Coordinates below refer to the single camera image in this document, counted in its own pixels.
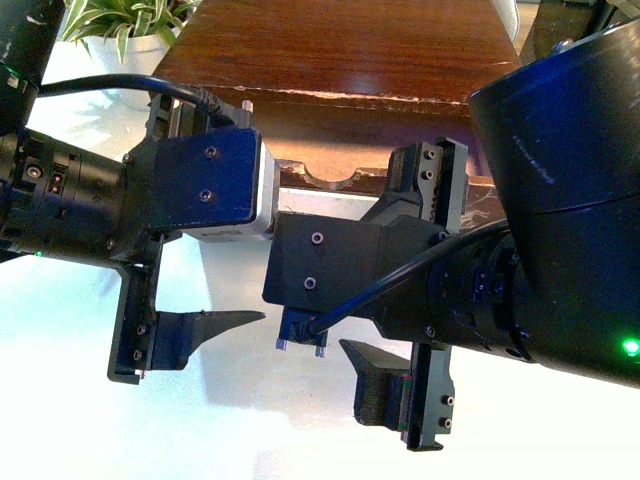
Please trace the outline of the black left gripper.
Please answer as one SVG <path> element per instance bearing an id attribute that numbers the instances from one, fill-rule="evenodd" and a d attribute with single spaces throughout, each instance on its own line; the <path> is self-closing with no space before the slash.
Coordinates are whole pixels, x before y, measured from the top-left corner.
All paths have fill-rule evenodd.
<path id="1" fill-rule="evenodd" d="M 142 142 L 123 162 L 126 191 L 111 251 L 121 277 L 107 369 L 113 382 L 136 385 L 149 370 L 183 370 L 203 343 L 266 317 L 250 310 L 173 313 L 155 308 L 163 246 L 181 236 L 149 228 L 159 141 L 204 134 L 208 125 L 209 117 L 194 105 L 158 94 L 151 101 Z"/>

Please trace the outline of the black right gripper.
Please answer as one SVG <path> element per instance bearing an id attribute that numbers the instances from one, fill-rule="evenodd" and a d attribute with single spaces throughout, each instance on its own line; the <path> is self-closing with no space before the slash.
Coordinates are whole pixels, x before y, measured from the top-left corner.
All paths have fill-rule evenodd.
<path id="1" fill-rule="evenodd" d="M 409 358 L 339 340 L 357 376 L 356 421 L 399 433 L 414 452 L 441 450 L 437 438 L 452 424 L 451 348 L 436 323 L 434 291 L 461 229 L 467 153 L 465 145 L 447 137 L 394 149 L 384 193 L 364 216 L 383 226 L 381 273 L 396 276 L 380 284 L 370 305 L 373 321 L 383 337 L 410 342 Z"/>

